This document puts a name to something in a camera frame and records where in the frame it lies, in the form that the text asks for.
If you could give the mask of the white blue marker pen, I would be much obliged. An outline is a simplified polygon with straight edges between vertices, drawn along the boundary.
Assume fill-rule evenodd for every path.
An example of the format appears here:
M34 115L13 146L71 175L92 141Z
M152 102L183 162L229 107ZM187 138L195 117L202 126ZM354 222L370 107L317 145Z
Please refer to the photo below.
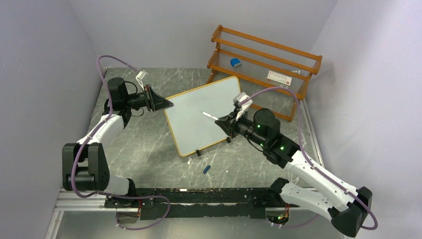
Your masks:
M205 115L205 116L207 116L207 117L209 117L209 118L211 118L211 119L213 119L213 120L218 120L218 118L217 118L217 117L212 116L212 115L211 115L211 114L209 114L209 113L202 112L202 114L203 114L203 115Z

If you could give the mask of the yellow framed whiteboard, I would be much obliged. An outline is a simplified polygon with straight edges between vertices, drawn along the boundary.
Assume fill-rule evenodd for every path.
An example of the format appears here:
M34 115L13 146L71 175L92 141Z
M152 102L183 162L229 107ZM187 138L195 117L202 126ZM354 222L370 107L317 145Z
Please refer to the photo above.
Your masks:
M226 140L227 135L214 121L233 111L238 94L239 79L230 76L166 98L173 103L164 113L180 156Z

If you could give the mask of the blue marker cap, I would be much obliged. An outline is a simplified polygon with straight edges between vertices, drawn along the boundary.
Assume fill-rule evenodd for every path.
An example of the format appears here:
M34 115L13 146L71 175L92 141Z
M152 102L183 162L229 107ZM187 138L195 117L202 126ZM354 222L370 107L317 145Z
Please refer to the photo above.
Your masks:
M211 166L210 165L207 165L205 167L205 169L203 170L203 173L206 174L209 171L210 168L211 168Z

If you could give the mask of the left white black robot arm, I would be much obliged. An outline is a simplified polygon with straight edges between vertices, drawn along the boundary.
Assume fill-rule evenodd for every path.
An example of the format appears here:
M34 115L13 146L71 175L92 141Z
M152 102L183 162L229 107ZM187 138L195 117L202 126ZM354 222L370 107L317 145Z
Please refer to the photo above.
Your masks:
M119 77L109 80L107 88L110 99L105 102L101 120L85 137L63 146L62 177L63 187L67 191L118 195L120 203L131 207L138 199L134 182L110 173L105 147L126 128L133 110L156 112L174 104L158 95L150 85L146 85L140 93L130 94L126 83Z

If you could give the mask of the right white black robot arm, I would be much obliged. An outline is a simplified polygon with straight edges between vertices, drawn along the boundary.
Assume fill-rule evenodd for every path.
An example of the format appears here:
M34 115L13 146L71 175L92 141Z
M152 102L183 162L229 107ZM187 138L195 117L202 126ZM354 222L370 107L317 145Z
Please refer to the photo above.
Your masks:
M372 192L366 187L356 188L318 165L298 144L281 134L281 123L271 110L258 110L252 120L236 116L237 111L233 111L214 122L229 137L241 135L259 145L268 161L314 188L311 191L285 181L269 192L270 203L281 206L285 202L306 208L330 220L345 236L356 237L369 215Z

